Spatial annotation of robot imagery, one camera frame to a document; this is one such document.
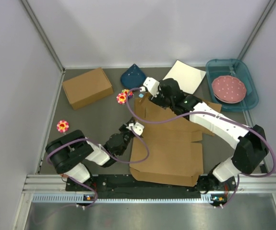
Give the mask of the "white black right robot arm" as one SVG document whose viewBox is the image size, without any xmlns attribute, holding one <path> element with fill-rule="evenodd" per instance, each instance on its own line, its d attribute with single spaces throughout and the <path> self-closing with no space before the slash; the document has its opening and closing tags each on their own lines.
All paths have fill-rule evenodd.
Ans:
<svg viewBox="0 0 276 230">
<path fill-rule="evenodd" d="M 150 92 L 149 100 L 169 108 L 176 115 L 201 125 L 227 142 L 233 149 L 233 156 L 215 166 L 208 175 L 208 184 L 218 190 L 233 176 L 251 174 L 267 156 L 264 129 L 258 125 L 248 127 L 238 124 L 215 111 L 200 98 L 185 93 L 174 79 L 157 81 L 148 77 L 143 86 Z"/>
</svg>

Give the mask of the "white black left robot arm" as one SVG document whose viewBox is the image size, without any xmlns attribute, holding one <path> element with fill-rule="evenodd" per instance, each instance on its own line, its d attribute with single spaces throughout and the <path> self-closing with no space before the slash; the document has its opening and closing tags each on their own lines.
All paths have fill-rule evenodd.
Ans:
<svg viewBox="0 0 276 230">
<path fill-rule="evenodd" d="M 117 156 L 124 154 L 130 141 L 136 135 L 142 135 L 143 130 L 144 126 L 131 118 L 104 145 L 86 140 L 81 130 L 75 130 L 48 143 L 45 151 L 57 174 L 73 178 L 81 189 L 88 190 L 93 178 L 83 161 L 92 161 L 103 168 L 111 166 Z"/>
</svg>

